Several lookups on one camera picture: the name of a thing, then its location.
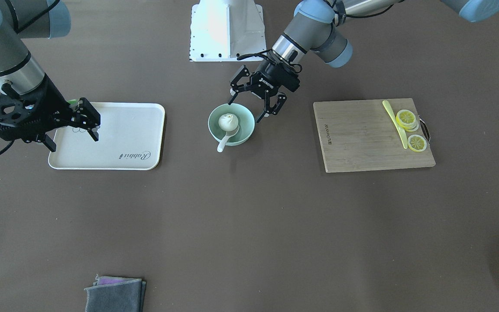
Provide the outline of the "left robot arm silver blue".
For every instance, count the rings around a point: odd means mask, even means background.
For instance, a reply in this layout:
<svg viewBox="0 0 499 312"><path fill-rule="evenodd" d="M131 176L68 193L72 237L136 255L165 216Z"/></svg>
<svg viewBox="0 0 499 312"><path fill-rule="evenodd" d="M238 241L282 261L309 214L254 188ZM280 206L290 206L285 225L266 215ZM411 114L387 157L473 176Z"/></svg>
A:
<svg viewBox="0 0 499 312"><path fill-rule="evenodd" d="M256 123L279 114L287 99L280 89L297 91L306 55L316 55L331 67L316 83L319 93L340 90L348 79L335 75L354 54L341 27L360 34L358 43L371 49L350 64L350 73L375 75L361 83L393 86L393 95L416 95L417 87L427 95L456 94L462 76L484 72L473 61L487 61L487 55L465 52L466 46L496 46L490 26L499 27L499 0L303 0L271 48L238 56L262 62L254 72L240 68L230 81L229 103L247 91L263 101Z"/></svg>

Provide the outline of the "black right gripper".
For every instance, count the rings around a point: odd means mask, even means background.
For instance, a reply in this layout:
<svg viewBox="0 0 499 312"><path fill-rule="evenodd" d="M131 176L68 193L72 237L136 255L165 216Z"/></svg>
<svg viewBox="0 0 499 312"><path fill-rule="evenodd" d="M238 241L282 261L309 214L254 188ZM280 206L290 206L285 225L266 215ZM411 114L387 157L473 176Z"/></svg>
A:
<svg viewBox="0 0 499 312"><path fill-rule="evenodd" d="M20 95L9 80L4 81L2 91L1 139L32 141L42 135L42 144L53 153L57 144L46 133L71 126L86 130L95 142L99 140L99 112L85 97L78 99L73 111L48 75L44 75L40 85L26 94Z"/></svg>

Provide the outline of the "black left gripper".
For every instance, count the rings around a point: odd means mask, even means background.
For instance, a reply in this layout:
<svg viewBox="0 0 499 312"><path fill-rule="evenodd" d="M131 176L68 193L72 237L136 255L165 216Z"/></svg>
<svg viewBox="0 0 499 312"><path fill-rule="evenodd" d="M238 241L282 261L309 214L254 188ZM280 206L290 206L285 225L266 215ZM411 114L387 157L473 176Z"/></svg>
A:
<svg viewBox="0 0 499 312"><path fill-rule="evenodd" d="M247 78L248 82L240 84L242 78ZM271 114L277 115L281 110L287 96L282 92L277 95L280 87L285 87L289 91L296 91L299 85L298 74L283 61L270 62L263 60L252 75L250 70L245 65L242 65L230 80L232 97L228 101L228 105L231 105L238 94L244 91L251 91L258 98L265 98L263 113L256 120L256 123L259 123L263 117ZM277 95L276 104L271 105L271 97L275 95Z"/></svg>

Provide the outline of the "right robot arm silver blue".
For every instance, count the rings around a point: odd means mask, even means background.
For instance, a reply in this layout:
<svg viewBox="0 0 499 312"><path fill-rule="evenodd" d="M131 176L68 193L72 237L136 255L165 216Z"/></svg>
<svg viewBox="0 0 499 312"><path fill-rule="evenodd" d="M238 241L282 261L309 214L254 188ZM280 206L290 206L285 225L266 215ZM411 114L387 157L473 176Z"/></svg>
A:
<svg viewBox="0 0 499 312"><path fill-rule="evenodd" d="M0 138L44 144L54 152L47 133L81 128L99 140L100 114L82 97L69 103L23 43L24 38L64 37L71 15L59 0L0 0Z"/></svg>

